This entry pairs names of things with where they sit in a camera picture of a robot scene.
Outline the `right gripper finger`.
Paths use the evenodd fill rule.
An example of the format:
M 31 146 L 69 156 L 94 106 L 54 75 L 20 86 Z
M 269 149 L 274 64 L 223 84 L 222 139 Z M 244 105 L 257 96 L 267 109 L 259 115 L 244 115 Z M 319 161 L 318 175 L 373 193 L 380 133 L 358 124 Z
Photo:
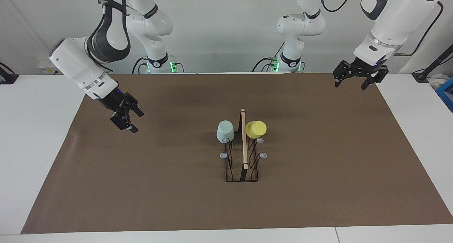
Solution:
M 129 120 L 128 115 L 123 115 L 119 111 L 115 112 L 110 120 L 120 129 L 120 130 L 129 130 L 132 133 L 137 133 L 139 131 L 131 121 Z
M 122 110 L 125 117 L 129 117 L 129 112 L 132 110 L 138 117 L 143 117 L 144 112 L 138 106 L 138 100 L 130 93 L 126 92 L 122 101 Z

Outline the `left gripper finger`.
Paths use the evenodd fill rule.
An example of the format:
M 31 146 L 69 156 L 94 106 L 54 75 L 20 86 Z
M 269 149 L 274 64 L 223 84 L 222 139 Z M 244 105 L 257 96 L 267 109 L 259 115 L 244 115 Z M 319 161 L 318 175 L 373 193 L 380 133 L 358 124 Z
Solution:
M 335 87 L 338 88 L 343 80 L 350 79 L 354 77 L 353 73 L 353 63 L 348 63 L 345 60 L 342 60 L 338 66 L 333 71 L 333 77 L 335 79 Z
M 365 71 L 366 80 L 361 85 L 361 89 L 364 91 L 369 85 L 382 82 L 388 72 L 387 67 L 380 67 L 376 72 Z

